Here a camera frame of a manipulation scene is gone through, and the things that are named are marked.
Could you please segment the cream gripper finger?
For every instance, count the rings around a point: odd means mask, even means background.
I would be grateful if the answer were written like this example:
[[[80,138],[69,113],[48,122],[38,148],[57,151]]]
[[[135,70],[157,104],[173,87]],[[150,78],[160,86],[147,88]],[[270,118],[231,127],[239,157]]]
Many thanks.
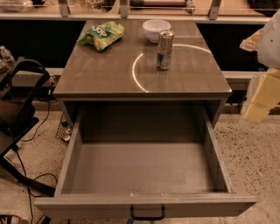
[[[253,52],[258,50],[258,44],[259,44],[259,38],[261,35],[262,29],[254,32],[251,36],[248,38],[244,39],[240,43],[240,48],[242,50],[248,51],[248,52]]]
[[[248,84],[241,124],[258,124],[280,102],[280,71],[270,69]]]

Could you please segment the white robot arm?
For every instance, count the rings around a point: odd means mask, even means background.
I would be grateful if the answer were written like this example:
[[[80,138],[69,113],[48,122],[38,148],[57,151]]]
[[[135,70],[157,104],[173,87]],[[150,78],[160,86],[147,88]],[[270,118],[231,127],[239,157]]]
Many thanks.
[[[265,24],[240,43],[242,50],[257,51],[258,61],[268,68],[257,83],[255,92],[242,113],[242,122],[261,122],[280,102],[280,9]]]

